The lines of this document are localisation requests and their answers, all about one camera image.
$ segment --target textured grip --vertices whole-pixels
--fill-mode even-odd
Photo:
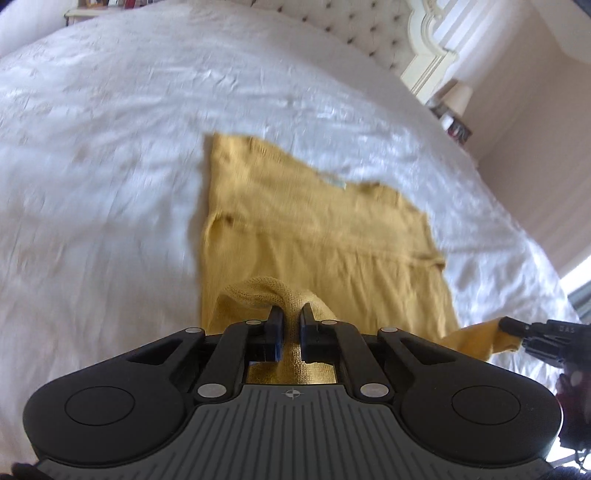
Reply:
[[[534,480],[550,466],[539,459],[487,469],[439,458],[388,407],[353,400],[342,385],[245,385],[234,400],[197,408],[147,458],[103,469],[44,460],[39,469],[56,480]]]

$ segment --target yellow sweater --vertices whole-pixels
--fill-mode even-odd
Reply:
[[[272,383],[334,381],[331,367],[305,365],[297,316],[337,318],[375,335],[396,326],[480,359],[519,340],[488,322],[459,330],[442,276],[444,258],[427,217],[400,193],[323,175],[265,141],[216,134],[209,217],[202,243],[202,325],[286,313],[284,359],[251,367]]]

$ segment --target white headboard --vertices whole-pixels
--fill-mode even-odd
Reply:
[[[276,10],[339,37],[398,75],[423,103],[456,54],[433,40],[436,0],[232,0]]]

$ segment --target circular button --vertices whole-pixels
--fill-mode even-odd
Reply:
[[[498,387],[478,385],[460,390],[452,398],[455,412],[480,425],[500,425],[513,420],[521,405],[515,396]]]
[[[66,402],[68,416],[82,425],[99,427],[124,419],[134,409],[133,396],[116,387],[90,387]]]

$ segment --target white duvet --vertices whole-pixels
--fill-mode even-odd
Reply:
[[[76,24],[0,61],[0,471],[34,459],[21,413],[35,389],[199,324],[214,131],[402,191],[430,216],[462,325],[575,320],[470,159],[363,54],[230,3]],[[496,362],[553,382],[524,355]]]

